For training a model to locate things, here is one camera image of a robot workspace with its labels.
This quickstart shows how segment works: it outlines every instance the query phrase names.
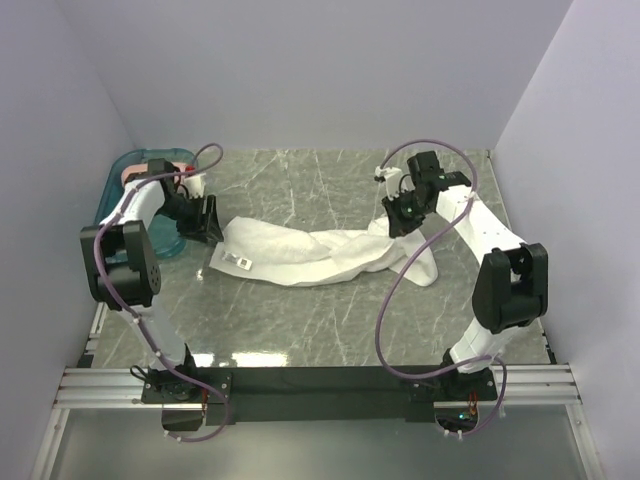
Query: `teal plastic tray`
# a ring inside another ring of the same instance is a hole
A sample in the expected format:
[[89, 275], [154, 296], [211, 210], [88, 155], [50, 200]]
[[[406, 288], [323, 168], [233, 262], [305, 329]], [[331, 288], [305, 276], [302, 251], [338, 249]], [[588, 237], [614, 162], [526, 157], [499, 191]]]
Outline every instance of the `teal plastic tray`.
[[[165, 150], [134, 150], [120, 157], [111, 167], [107, 183], [102, 192], [98, 213], [96, 214], [95, 223], [100, 223], [107, 215], [109, 215], [118, 204], [124, 188], [122, 186], [121, 176], [125, 168], [139, 163], [147, 163], [152, 158], [165, 158], [169, 162], [182, 162], [193, 165], [194, 156], [189, 150], [184, 148], [170, 148]], [[153, 250], [160, 258], [173, 257], [182, 250], [186, 245], [184, 238], [180, 237], [176, 229], [175, 220], [156, 216], [149, 226], [149, 237]]]

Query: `marble surface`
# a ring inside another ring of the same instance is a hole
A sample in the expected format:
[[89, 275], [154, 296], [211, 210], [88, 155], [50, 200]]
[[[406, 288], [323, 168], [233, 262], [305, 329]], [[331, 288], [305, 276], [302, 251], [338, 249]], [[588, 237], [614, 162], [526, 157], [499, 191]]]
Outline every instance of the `marble surface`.
[[[416, 150], [392, 162], [406, 169]], [[373, 181], [384, 150], [234, 151], [209, 174], [221, 224], [234, 216], [258, 218], [306, 231], [364, 229], [383, 214], [384, 188]], [[486, 150], [469, 152], [479, 194], [503, 222], [504, 205]], [[466, 166], [438, 152], [446, 170]], [[205, 154], [203, 163], [213, 160]], [[425, 237], [444, 226], [432, 215]], [[161, 262], [162, 299], [178, 334], [201, 365], [376, 365], [373, 331], [380, 303], [395, 274], [364, 273], [312, 288], [286, 288], [227, 276], [211, 269], [213, 249], [190, 242]], [[433, 247], [438, 280], [429, 287], [403, 281], [383, 326], [383, 351], [392, 364], [437, 364], [473, 318], [471, 294], [478, 266], [455, 232]], [[507, 350], [508, 363], [549, 363], [539, 322], [524, 329]], [[146, 365], [142, 347], [124, 320], [109, 312], [93, 366]]]

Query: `white wall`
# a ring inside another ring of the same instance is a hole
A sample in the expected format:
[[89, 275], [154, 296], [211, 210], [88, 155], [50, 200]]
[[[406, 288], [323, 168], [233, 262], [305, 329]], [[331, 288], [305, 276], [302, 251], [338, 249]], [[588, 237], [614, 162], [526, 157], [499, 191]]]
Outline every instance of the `white wall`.
[[26, 478], [95, 304], [78, 233], [133, 147], [59, 8], [0, 2], [0, 477]]
[[519, 232], [549, 249], [545, 327], [610, 479], [638, 478], [640, 2], [576, 0], [496, 151]]
[[58, 0], [136, 143], [491, 147], [570, 0]]

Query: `white towel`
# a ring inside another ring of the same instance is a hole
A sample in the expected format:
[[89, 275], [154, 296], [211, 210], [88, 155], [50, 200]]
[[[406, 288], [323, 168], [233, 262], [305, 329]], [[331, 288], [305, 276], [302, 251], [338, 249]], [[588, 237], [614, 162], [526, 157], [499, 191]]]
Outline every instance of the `white towel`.
[[[399, 272], [425, 241], [416, 230], [389, 238], [381, 217], [367, 230], [303, 232], [252, 218], [236, 217], [224, 229], [210, 266], [229, 275], [278, 285], [309, 287], [352, 280], [360, 272], [390, 268]], [[405, 278], [426, 287], [438, 276], [431, 249], [425, 250]]]

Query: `purple cable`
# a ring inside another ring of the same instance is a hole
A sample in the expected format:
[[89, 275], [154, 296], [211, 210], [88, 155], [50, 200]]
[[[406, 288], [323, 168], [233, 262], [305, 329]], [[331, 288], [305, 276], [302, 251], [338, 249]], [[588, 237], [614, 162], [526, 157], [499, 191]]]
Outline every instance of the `purple cable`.
[[[155, 175], [153, 177], [145, 178], [137, 186], [136, 189], [131, 190], [128, 193], [128, 195], [125, 197], [124, 201], [122, 202], [122, 207], [120, 208], [120, 211], [117, 212], [113, 216], [113, 218], [111, 220], [109, 220], [107, 223], [105, 223], [102, 226], [102, 228], [100, 228], [100, 230], [98, 230], [98, 233], [96, 234], [96, 238], [95, 238], [95, 240], [93, 242], [93, 258], [94, 258], [94, 260], [96, 262], [96, 266], [98, 268], [98, 273], [100, 274], [100, 278], [104, 282], [105, 288], [107, 289], [109, 294], [113, 297], [113, 299], [116, 301], [116, 303], [118, 305], [120, 305], [120, 307], [122, 307], [123, 310], [125, 310], [128, 313], [130, 313], [131, 316], [133, 316], [133, 318], [136, 318], [136, 319], [139, 320], [138, 328], [140, 329], [140, 333], [142, 334], [142, 336], [146, 340], [147, 344], [149, 345], [149, 348], [151, 348], [151, 351], [153, 351], [153, 352], [159, 352], [159, 349], [158, 349], [158, 346], [157, 346], [156, 342], [154, 341], [154, 339], [151, 337], [149, 331], [147, 330], [147, 327], [144, 325], [144, 319], [143, 319], [142, 315], [140, 315], [138, 312], [136, 312], [130, 305], [127, 304], [127, 302], [125, 302], [123, 300], [123, 298], [120, 296], [120, 294], [118, 293], [116, 288], [113, 286], [113, 283], [111, 282], [111, 280], [109, 280], [109, 275], [107, 274], [107, 270], [106, 270], [105, 263], [104, 263], [104, 258], [102, 257], [102, 252], [100, 251], [100, 244], [102, 242], [102, 238], [104, 237], [104, 234], [122, 218], [124, 212], [126, 212], [127, 208], [129, 207], [129, 204], [131, 203], [131, 200], [133, 199], [135, 194], [142, 187], [144, 187], [145, 185], [148, 185], [149, 183], [154, 182], [156, 180], [162, 180], [162, 179], [165, 179], [165, 178], [190, 177], [192, 175], [198, 175], [200, 173], [203, 173], [203, 172], [209, 170], [210, 168], [215, 167], [218, 163], [220, 163], [220, 161], [222, 160], [223, 150], [222, 150], [222, 147], [219, 144], [215, 143], [215, 142], [214, 143], [208, 143], [207, 145], [202, 147], [200, 150], [198, 150], [198, 152], [194, 156], [194, 163], [197, 164], [197, 161], [198, 161], [198, 158], [200, 157], [200, 155], [205, 150], [208, 150], [211, 147], [216, 147], [220, 152], [219, 155], [218, 155], [218, 158], [216, 158], [216, 160], [211, 165], [207, 165], [206, 167], [199, 168], [197, 170], [192, 170], [192, 171], [162, 173], [162, 174], [159, 174], [159, 175]], [[225, 415], [224, 415], [224, 419], [222, 420], [222, 423], [220, 424], [220, 426], [217, 429], [215, 429], [210, 434], [204, 435], [202, 437], [181, 437], [180, 435], [177, 435], [177, 434], [171, 432], [171, 433], [168, 433], [168, 435], [170, 437], [172, 437], [172, 438], [175, 438], [178, 441], [186, 442], [186, 443], [202, 442], [202, 441], [205, 441], [205, 440], [209, 440], [210, 438], [213, 438], [216, 435], [218, 435], [224, 429], [224, 427], [226, 427], [229, 424], [229, 421], [231, 420], [231, 406], [229, 405], [229, 401], [227, 400], [227, 398], [219, 390], [213, 388], [211, 385], [207, 385], [204, 382], [201, 382], [199, 380], [196, 380], [195, 378], [191, 378], [191, 377], [189, 377], [187, 375], [184, 375], [184, 374], [178, 372], [176, 370], [176, 368], [175, 368], [176, 366], [162, 352], [160, 352], [159, 355], [157, 354], [157, 357], [158, 357], [158, 360], [160, 361], [160, 363], [162, 363], [162, 365], [169, 372], [171, 372], [174, 376], [178, 377], [181, 380], [184, 380], [185, 382], [189, 382], [189, 383], [191, 383], [193, 385], [196, 385], [196, 386], [198, 386], [200, 388], [203, 388], [203, 389], [209, 391], [210, 393], [212, 393], [213, 395], [218, 397], [222, 401], [224, 406], [225, 406]]]
[[[431, 143], [431, 144], [434, 144], [434, 145], [440, 145], [440, 146], [445, 147], [445, 148], [453, 151], [454, 153], [458, 154], [465, 161], [465, 163], [467, 164], [467, 166], [471, 170], [471, 191], [470, 191], [469, 199], [467, 200], [467, 204], [466, 204], [464, 210], [462, 211], [462, 213], [460, 215], [458, 215], [455, 219], [453, 219], [453, 221], [450, 222], [446, 227], [444, 227], [438, 233], [436, 233], [431, 238], [429, 238], [427, 241], [425, 241], [424, 244], [422, 244], [422, 246], [420, 248], [418, 248], [418, 250], [416, 250], [413, 253], [413, 255], [411, 255], [411, 257], [409, 257], [409, 260], [407, 260], [407, 263], [404, 265], [404, 267], [402, 267], [400, 272], [398, 272], [398, 276], [396, 277], [396, 279], [391, 284], [391, 288], [389, 288], [389, 291], [385, 295], [384, 300], [382, 301], [382, 306], [380, 307], [380, 311], [378, 312], [378, 318], [376, 320], [376, 328], [375, 328], [375, 348], [376, 348], [376, 354], [378, 355], [378, 360], [380, 360], [380, 363], [382, 364], [384, 369], [387, 370], [389, 373], [395, 375], [396, 377], [402, 378], [403, 380], [414, 380], [414, 381], [415, 380], [426, 380], [428, 378], [437, 377], [439, 375], [451, 372], [451, 371], [457, 369], [458, 367], [462, 367], [462, 366], [468, 365], [470, 363], [486, 362], [486, 361], [490, 361], [492, 359], [492, 357], [490, 355], [482, 355], [482, 356], [479, 356], [479, 357], [473, 357], [473, 358], [469, 358], [467, 360], [463, 360], [463, 361], [458, 362], [458, 363], [454, 363], [453, 365], [449, 365], [447, 367], [439, 368], [438, 370], [434, 370], [432, 372], [409, 374], [409, 373], [404, 373], [404, 372], [401, 372], [399, 370], [396, 370], [391, 365], [389, 365], [387, 360], [384, 358], [384, 354], [382, 353], [382, 347], [381, 347], [381, 342], [380, 342], [380, 336], [381, 336], [381, 330], [382, 330], [382, 321], [384, 319], [384, 314], [387, 311], [387, 308], [389, 307], [389, 302], [391, 302], [391, 297], [393, 296], [393, 294], [395, 293], [396, 289], [398, 288], [398, 285], [400, 285], [400, 282], [402, 281], [402, 278], [407, 273], [407, 270], [409, 270], [409, 268], [411, 267], [413, 262], [415, 262], [416, 259], [427, 248], [429, 248], [431, 245], [433, 245], [433, 243], [435, 243], [437, 240], [442, 238], [442, 236], [445, 235], [447, 232], [451, 231], [457, 224], [459, 224], [464, 219], [464, 217], [466, 217], [469, 214], [469, 212], [471, 211], [471, 208], [473, 207], [474, 194], [475, 194], [476, 190], [478, 189], [478, 171], [476, 170], [475, 166], [471, 162], [471, 159], [462, 150], [460, 150], [459, 148], [456, 148], [453, 145], [451, 145], [451, 144], [449, 144], [447, 142], [443, 142], [441, 140], [420, 139], [420, 140], [412, 140], [410, 142], [403, 143], [399, 147], [397, 147], [394, 150], [392, 150], [385, 157], [385, 159], [382, 161], [382, 164], [380, 165], [380, 168], [385, 168], [387, 163], [389, 163], [389, 160], [391, 160], [391, 158], [396, 153], [398, 153], [400, 150], [402, 150], [403, 148], [408, 147], [410, 145], [415, 145], [417, 143]], [[495, 405], [494, 409], [488, 415], [487, 420], [485, 420], [482, 423], [482, 428], [484, 428], [484, 426], [486, 424], [488, 424], [488, 422], [491, 421], [495, 417], [496, 413], [500, 409], [500, 406], [502, 405], [502, 401], [504, 400], [504, 388], [505, 388], [504, 386], [506, 385], [506, 365], [500, 359], [496, 358], [496, 361], [498, 361], [503, 366], [503, 370], [505, 371], [505, 377], [504, 377], [505, 381], [503, 382], [503, 389], [502, 389], [503, 391], [501, 392], [501, 396], [498, 397], [498, 401], [496, 402], [496, 405]]]
[[500, 366], [502, 367], [502, 386], [500, 387], [500, 394], [498, 395], [498, 400], [496, 400], [496, 404], [491, 409], [491, 412], [489, 413], [489, 415], [487, 415], [487, 418], [485, 418], [482, 421], [482, 423], [480, 423], [480, 425], [476, 425], [476, 428], [474, 428], [473, 430], [464, 432], [462, 434], [463, 437], [467, 437], [469, 435], [478, 433], [480, 430], [484, 429], [487, 425], [489, 425], [489, 423], [491, 423], [491, 421], [498, 414], [500, 407], [504, 403], [504, 395], [507, 392], [507, 364], [504, 363], [500, 357], [495, 357], [494, 360], [496, 361], [496, 363], [500, 364]]

